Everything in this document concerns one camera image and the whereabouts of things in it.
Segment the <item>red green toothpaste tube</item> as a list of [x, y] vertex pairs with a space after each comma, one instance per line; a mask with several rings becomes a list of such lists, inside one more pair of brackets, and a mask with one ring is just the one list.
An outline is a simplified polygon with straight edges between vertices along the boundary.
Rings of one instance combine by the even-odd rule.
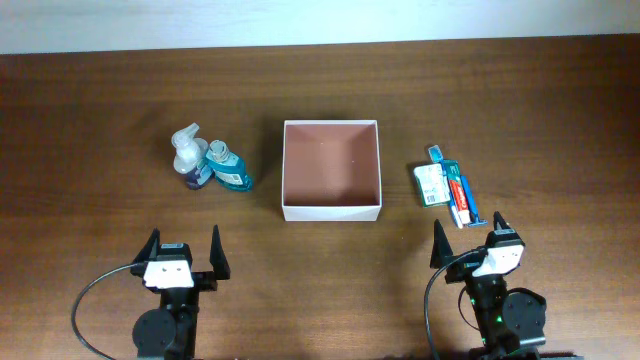
[[441, 164], [447, 176], [449, 189], [453, 194], [460, 223], [462, 226], [468, 225], [471, 223], [471, 215], [458, 162], [455, 160], [443, 160]]

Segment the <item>clear soap pump bottle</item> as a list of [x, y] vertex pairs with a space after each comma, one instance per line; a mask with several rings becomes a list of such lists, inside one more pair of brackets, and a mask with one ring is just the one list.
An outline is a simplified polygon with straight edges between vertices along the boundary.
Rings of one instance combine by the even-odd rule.
[[209, 144], [206, 140], [196, 137], [199, 129], [197, 123], [192, 123], [175, 132], [171, 138], [176, 151], [173, 167], [183, 176], [186, 186], [191, 190], [204, 187], [214, 174], [206, 158]]

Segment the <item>teal mouthwash bottle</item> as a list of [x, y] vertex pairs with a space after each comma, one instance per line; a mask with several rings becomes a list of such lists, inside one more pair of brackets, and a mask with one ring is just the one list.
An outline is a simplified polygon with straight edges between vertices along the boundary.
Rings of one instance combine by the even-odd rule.
[[252, 190], [253, 180], [246, 172], [244, 160], [233, 153], [224, 141], [212, 141], [206, 152], [206, 159], [220, 185], [238, 192]]

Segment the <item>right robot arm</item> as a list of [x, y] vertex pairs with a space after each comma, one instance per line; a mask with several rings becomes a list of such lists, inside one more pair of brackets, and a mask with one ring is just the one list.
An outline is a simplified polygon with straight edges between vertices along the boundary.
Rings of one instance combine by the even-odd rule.
[[474, 311], [482, 346], [468, 352], [470, 359], [538, 359], [546, 343], [546, 299], [526, 288], [507, 288], [505, 276], [520, 266], [525, 243], [498, 212], [493, 226], [484, 245], [455, 255], [441, 223], [434, 222], [430, 267], [436, 273], [425, 289], [424, 308], [444, 274], [446, 283], [464, 284]]

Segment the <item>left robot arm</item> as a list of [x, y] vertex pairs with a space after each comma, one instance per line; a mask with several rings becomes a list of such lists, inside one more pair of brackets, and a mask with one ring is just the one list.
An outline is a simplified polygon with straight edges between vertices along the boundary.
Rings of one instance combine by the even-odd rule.
[[132, 330], [139, 359], [193, 359], [197, 336], [199, 297], [214, 292], [220, 281], [231, 277], [219, 228], [212, 231], [211, 269], [194, 271], [186, 243], [165, 243], [154, 229], [136, 255], [131, 274], [160, 296], [159, 306], [143, 313]]

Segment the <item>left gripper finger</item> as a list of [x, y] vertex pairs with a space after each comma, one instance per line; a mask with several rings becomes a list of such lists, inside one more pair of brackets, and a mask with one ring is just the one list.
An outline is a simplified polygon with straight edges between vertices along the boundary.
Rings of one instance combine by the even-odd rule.
[[217, 280], [229, 280], [231, 278], [231, 269], [222, 247], [218, 225], [213, 227], [209, 262]]
[[157, 248], [160, 240], [160, 231], [158, 228], [154, 228], [149, 236], [149, 239], [142, 247], [142, 249], [135, 256], [134, 263], [142, 263], [149, 261], [151, 258], [156, 257]]

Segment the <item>blue white toothbrush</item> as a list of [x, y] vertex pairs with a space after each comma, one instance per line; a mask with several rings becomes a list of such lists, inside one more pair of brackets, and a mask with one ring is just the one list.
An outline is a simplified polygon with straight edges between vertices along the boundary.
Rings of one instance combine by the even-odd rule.
[[463, 223], [462, 223], [462, 221], [460, 219], [460, 216], [459, 216], [459, 213], [458, 213], [458, 210], [457, 210], [457, 207], [456, 207], [456, 202], [455, 202], [454, 195], [453, 195], [453, 193], [452, 193], [452, 191], [450, 189], [450, 186], [448, 185], [448, 178], [447, 178], [445, 167], [442, 164], [442, 161], [444, 160], [443, 154], [442, 154], [442, 152], [441, 152], [441, 150], [440, 150], [438, 145], [433, 145], [433, 146], [428, 147], [427, 148], [427, 154], [429, 155], [431, 161], [434, 164], [440, 164], [441, 165], [441, 168], [442, 168], [442, 171], [443, 171], [443, 180], [444, 180], [444, 183], [445, 183], [446, 190], [448, 191], [448, 194], [449, 194], [449, 210], [450, 210], [450, 213], [451, 213], [451, 216], [453, 218], [453, 221], [454, 221], [455, 225], [459, 229], [462, 229], [464, 227], [464, 225], [463, 225]]

